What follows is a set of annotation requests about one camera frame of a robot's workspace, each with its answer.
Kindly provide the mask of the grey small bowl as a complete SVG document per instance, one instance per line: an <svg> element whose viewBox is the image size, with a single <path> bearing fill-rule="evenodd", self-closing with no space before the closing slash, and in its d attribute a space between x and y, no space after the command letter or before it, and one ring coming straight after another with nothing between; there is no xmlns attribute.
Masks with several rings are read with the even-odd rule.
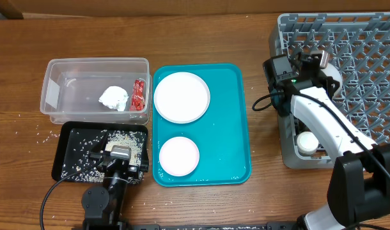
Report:
<svg viewBox="0 0 390 230"><path fill-rule="evenodd" d="M333 93L333 97L337 96L341 92L341 88L343 85L343 78L339 70L333 64L328 63L327 67L324 68L322 71L326 76L332 77L335 81L338 82L338 87L334 90Z"/></svg>

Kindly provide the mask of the white tissue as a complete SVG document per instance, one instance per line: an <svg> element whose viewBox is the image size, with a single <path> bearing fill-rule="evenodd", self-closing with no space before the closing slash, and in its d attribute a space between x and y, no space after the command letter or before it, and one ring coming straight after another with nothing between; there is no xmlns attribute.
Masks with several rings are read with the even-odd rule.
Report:
<svg viewBox="0 0 390 230"><path fill-rule="evenodd" d="M119 86L108 87L98 101L109 109L124 111L129 99L128 93Z"/></svg>

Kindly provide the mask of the pink small bowl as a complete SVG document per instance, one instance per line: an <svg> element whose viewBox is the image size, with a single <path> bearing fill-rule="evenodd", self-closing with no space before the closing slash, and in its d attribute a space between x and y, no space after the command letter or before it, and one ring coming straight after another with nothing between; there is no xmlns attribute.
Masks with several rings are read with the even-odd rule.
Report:
<svg viewBox="0 0 390 230"><path fill-rule="evenodd" d="M200 153L197 145L187 137L173 137L159 152L159 163L164 171L176 177L186 176L198 166Z"/></svg>

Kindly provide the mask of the red foil wrapper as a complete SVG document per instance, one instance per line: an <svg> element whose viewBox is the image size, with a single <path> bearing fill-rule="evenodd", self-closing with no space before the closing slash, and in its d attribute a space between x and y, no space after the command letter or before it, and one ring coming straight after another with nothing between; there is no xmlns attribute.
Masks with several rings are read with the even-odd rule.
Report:
<svg viewBox="0 0 390 230"><path fill-rule="evenodd" d="M145 99L143 95L144 81L135 80L133 92L131 96L130 111L141 111L145 107Z"/></svg>

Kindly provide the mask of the white cup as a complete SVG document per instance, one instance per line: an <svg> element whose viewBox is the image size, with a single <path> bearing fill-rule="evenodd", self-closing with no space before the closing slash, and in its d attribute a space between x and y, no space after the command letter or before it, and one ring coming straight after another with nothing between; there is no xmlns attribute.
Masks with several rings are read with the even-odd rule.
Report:
<svg viewBox="0 0 390 230"><path fill-rule="evenodd" d="M296 144L301 155L313 155L316 153L319 141L313 132L302 132L297 136Z"/></svg>

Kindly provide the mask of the white round plate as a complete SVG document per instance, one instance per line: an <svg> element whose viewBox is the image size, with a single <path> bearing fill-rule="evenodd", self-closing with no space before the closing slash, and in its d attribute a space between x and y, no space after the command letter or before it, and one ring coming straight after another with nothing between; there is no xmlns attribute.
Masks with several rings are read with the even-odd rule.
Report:
<svg viewBox="0 0 390 230"><path fill-rule="evenodd" d="M210 105L210 90L198 75L176 72L157 84L154 103L157 112L167 121L191 123L206 113Z"/></svg>

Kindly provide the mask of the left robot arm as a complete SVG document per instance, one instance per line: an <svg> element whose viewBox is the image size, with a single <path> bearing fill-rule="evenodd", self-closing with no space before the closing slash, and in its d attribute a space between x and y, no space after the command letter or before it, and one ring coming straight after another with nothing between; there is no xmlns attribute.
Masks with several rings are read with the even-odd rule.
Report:
<svg viewBox="0 0 390 230"><path fill-rule="evenodd" d="M148 154L145 149L133 154L130 147L120 145L107 151L108 142L109 134L105 133L90 151L90 158L98 161L96 168L104 173L104 178L101 186L90 187L82 195L83 230L133 228L121 219L121 208L128 185L139 183L148 172Z"/></svg>

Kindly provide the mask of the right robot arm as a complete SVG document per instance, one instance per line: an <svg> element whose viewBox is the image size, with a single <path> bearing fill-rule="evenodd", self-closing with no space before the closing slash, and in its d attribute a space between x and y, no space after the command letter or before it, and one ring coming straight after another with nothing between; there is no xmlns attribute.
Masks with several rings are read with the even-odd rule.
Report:
<svg viewBox="0 0 390 230"><path fill-rule="evenodd" d="M378 145L334 105L342 76L328 53L271 57L263 63L271 106L293 115L323 146L334 167L327 204L300 216L296 229L356 229L390 214L390 144Z"/></svg>

